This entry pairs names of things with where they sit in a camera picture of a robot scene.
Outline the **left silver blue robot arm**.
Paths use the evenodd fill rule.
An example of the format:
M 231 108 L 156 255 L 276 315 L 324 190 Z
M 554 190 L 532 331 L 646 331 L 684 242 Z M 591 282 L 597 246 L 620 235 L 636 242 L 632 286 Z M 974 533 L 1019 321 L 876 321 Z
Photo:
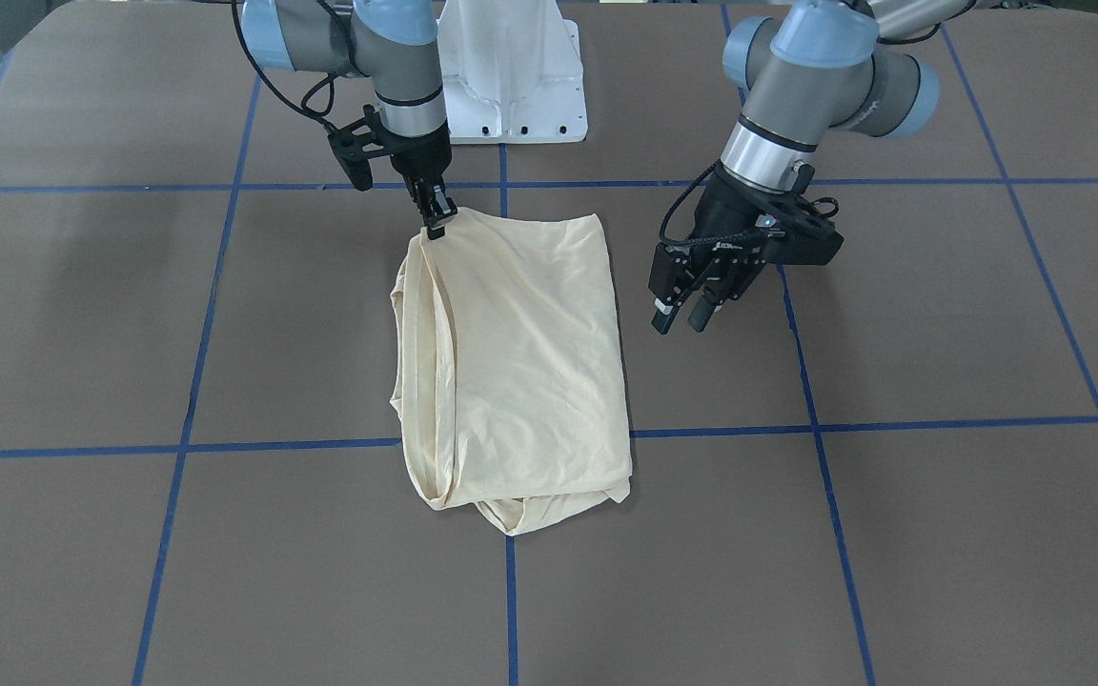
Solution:
M 796 1 L 781 19 L 751 16 L 729 31 L 722 70 L 744 90 L 718 160 L 694 179 L 693 229 L 661 225 L 649 274 L 652 325 L 666 333 L 694 301 L 704 331 L 742 299 L 768 265 L 824 266 L 843 238 L 832 198 L 806 199 L 829 131 L 893 138 L 922 130 L 940 101 L 933 69 L 901 45 L 925 42 L 971 1 Z

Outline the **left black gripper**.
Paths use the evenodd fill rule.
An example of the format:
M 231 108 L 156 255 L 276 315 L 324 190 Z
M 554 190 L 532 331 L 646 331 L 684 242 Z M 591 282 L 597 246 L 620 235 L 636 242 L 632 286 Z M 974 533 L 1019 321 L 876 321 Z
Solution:
M 757 230 L 757 221 L 768 209 L 787 207 L 794 200 L 793 192 L 768 192 L 746 184 L 721 162 L 715 162 L 688 234 L 690 239 L 702 243 L 688 250 L 665 243 L 656 247 L 648 281 L 656 296 L 653 329 L 666 334 L 684 301 L 695 292 L 699 299 L 688 317 L 693 331 L 705 331 L 727 301 L 742 299 L 766 262 L 757 252 L 715 252 L 710 257 L 715 244 Z

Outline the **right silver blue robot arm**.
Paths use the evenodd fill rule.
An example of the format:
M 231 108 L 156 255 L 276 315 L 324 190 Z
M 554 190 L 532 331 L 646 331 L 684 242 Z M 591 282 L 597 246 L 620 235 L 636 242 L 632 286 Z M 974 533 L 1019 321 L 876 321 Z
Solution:
M 401 175 L 432 240 L 457 216 L 444 181 L 452 162 L 438 52 L 428 1 L 231 1 L 233 30 L 261 81 L 270 70 L 318 74 L 288 108 L 326 131 L 355 190 L 372 188 L 371 162 Z M 330 121 L 336 82 L 369 79 L 376 103 L 349 125 Z

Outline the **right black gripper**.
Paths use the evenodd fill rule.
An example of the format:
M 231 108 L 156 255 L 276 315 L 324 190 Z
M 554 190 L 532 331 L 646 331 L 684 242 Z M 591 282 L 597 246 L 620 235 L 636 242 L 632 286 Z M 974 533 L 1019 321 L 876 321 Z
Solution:
M 458 213 L 446 191 L 444 175 L 452 164 L 450 130 L 434 130 L 421 136 L 391 135 L 394 170 L 410 184 L 428 239 L 444 237 L 446 222 Z

